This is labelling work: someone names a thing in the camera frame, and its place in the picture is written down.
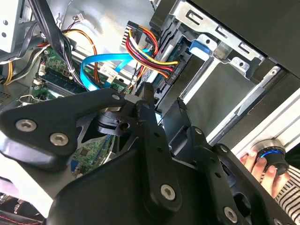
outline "black wire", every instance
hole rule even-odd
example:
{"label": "black wire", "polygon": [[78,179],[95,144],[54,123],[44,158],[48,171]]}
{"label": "black wire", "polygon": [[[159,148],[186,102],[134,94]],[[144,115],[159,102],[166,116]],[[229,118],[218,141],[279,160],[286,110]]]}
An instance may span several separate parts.
{"label": "black wire", "polygon": [[68,30],[71,29],[71,28],[74,26],[75,23],[79,23],[79,22],[80,22],[80,21],[77,21],[77,20],[79,20],[78,16],[73,16],[72,19],[73,19],[74,21],[73,21],[73,23],[70,24],[70,26],[67,28]]}
{"label": "black wire", "polygon": [[31,55],[30,55],[30,58],[29,58],[29,61],[27,63],[27,65],[25,66],[25,68],[23,70],[21,70],[19,73],[13,75],[13,79],[12,80],[15,80],[17,78],[19,78],[20,76],[22,76],[23,74],[25,74],[26,72],[28,72],[28,70],[30,69],[30,66],[32,65],[33,63],[33,59],[34,57],[36,56],[36,54],[40,51],[40,49],[36,49],[36,50],[33,50]]}
{"label": "black wire", "polygon": [[64,38],[61,30],[56,26],[51,10],[46,0],[28,0],[33,15],[43,34],[46,36],[53,50],[63,58]]}
{"label": "black wire", "polygon": [[22,58],[25,55],[25,53],[27,52],[30,41],[31,41],[32,36],[33,36],[33,31],[34,31],[36,26],[37,26],[37,23],[35,22],[34,24],[32,24],[32,26],[27,31],[27,34],[24,38],[20,53],[18,54],[17,58]]}
{"label": "black wire", "polygon": [[153,1],[150,0],[150,2],[151,2],[151,5],[152,5],[153,10],[154,10],[154,12],[155,12],[155,11],[156,11],[155,5],[154,5]]}
{"label": "black wire", "polygon": [[13,63],[13,72],[14,72],[14,70],[15,70],[15,60],[12,63]]}
{"label": "black wire", "polygon": [[83,86],[83,83],[82,83],[82,81],[80,79],[80,76],[77,73],[77,71],[75,70],[74,65],[73,65],[72,53],[71,53],[71,43],[70,43],[70,41],[65,36],[64,36],[64,40],[65,40],[64,59],[66,61],[68,70],[72,74],[74,80],[78,84],[80,84],[81,86]]}

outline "green circuit board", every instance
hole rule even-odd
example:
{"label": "green circuit board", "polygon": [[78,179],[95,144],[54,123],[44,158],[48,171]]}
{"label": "green circuit board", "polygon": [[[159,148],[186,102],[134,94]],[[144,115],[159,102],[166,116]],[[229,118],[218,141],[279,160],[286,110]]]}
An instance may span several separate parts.
{"label": "green circuit board", "polygon": [[[33,89],[31,94],[34,97],[31,102],[32,104],[39,103],[35,99],[48,101],[56,98],[46,87],[38,90]],[[76,167],[72,170],[72,173],[74,175],[84,175],[102,165],[110,147],[112,147],[113,141],[113,136],[104,136],[97,142],[86,144],[77,149],[72,157],[72,161],[76,163]]]}
{"label": "green circuit board", "polygon": [[81,173],[84,175],[102,165],[113,140],[113,136],[105,136],[100,141],[87,144],[78,149],[73,155],[73,160],[78,162],[73,174],[78,175]]}
{"label": "green circuit board", "polygon": [[[68,71],[68,67],[67,65],[65,64],[65,62],[56,54],[56,52],[53,50],[53,49],[47,49],[48,51],[48,54],[47,54],[47,58],[46,58],[46,62],[45,62],[45,69],[47,71],[47,68],[51,69],[51,70],[54,70],[55,72],[59,73],[59,74],[62,74],[63,76],[65,77],[69,77],[70,76],[70,73]],[[94,70],[89,68],[89,67],[86,67],[84,69],[84,71],[91,75],[91,76],[94,76]],[[102,73],[98,73],[99,74],[99,79],[100,79],[100,82],[102,84],[104,84],[107,80],[107,76],[105,76],[104,74]],[[112,82],[111,84],[111,88],[115,89],[116,91],[120,92],[124,89],[126,85],[120,85],[120,82]]]}

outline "finger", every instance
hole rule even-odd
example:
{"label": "finger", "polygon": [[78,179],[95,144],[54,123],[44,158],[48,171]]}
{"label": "finger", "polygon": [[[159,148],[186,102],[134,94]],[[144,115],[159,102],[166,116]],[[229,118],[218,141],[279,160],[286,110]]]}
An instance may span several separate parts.
{"label": "finger", "polygon": [[273,182],[273,188],[272,188],[272,197],[276,198],[276,196],[279,194],[279,192],[281,191],[281,189],[283,189],[283,187],[285,186],[285,184],[290,180],[290,175],[288,172],[277,176],[274,179]]}
{"label": "finger", "polygon": [[257,155],[256,151],[252,151],[250,153],[250,155],[248,156],[247,161],[245,163],[245,167],[247,168],[247,170],[250,173],[252,172],[252,168],[253,168],[254,163],[255,163],[256,155]]}
{"label": "finger", "polygon": [[262,180],[262,186],[266,191],[272,195],[272,187],[273,187],[273,181],[276,175],[276,168],[275,166],[271,165],[267,172],[264,175],[264,178]]}
{"label": "finger", "polygon": [[267,160],[265,158],[259,158],[257,163],[253,167],[251,173],[258,182],[261,180],[262,173],[266,165],[267,165]]}
{"label": "finger", "polygon": [[245,165],[246,161],[247,161],[247,158],[248,158],[248,154],[244,155],[242,158],[240,158],[240,162]]}

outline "screw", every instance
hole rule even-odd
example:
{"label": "screw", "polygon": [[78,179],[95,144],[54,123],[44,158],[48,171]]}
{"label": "screw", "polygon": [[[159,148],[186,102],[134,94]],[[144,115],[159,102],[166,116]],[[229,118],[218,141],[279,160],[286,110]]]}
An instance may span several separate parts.
{"label": "screw", "polygon": [[238,217],[237,215],[235,214],[235,212],[228,206],[226,206],[224,208],[224,213],[225,213],[225,216],[231,221],[233,222],[234,224],[236,224],[238,222]]}
{"label": "screw", "polygon": [[117,95],[112,95],[112,97],[113,97],[114,99],[116,99],[116,100],[120,100],[120,97],[117,96]]}
{"label": "screw", "polygon": [[22,119],[17,121],[15,126],[18,130],[21,130],[23,132],[31,132],[37,128],[37,124],[35,123],[35,121],[28,119]]}
{"label": "screw", "polygon": [[64,146],[69,142],[69,139],[63,133],[54,133],[50,136],[50,141],[55,146]]}
{"label": "screw", "polygon": [[275,70],[275,69],[273,69],[272,71],[271,71],[271,74],[272,75],[275,75],[277,73],[277,70]]}
{"label": "screw", "polygon": [[282,223],[276,218],[274,218],[274,223],[275,225],[282,225]]}
{"label": "screw", "polygon": [[224,147],[223,145],[221,145],[221,149],[222,149],[223,152],[228,152],[227,148]]}
{"label": "screw", "polygon": [[200,129],[198,129],[198,128],[196,128],[195,131],[196,131],[198,134],[200,134],[200,135],[202,134],[202,131],[201,131]]}
{"label": "screw", "polygon": [[176,197],[174,189],[167,184],[163,184],[160,188],[160,192],[169,201],[173,201]]}

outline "black mounting arm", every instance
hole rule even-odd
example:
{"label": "black mounting arm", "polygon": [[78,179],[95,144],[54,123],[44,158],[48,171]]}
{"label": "black mounting arm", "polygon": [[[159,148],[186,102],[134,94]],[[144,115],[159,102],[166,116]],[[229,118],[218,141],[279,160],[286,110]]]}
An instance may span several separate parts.
{"label": "black mounting arm", "polygon": [[105,134],[123,138],[115,159],[60,191],[47,225],[293,224],[230,150],[209,146],[200,129],[181,126],[187,139],[174,159],[169,146],[176,141],[156,122],[153,90],[143,93],[129,101],[102,89],[0,115],[0,152],[50,172],[64,169],[85,143]]}

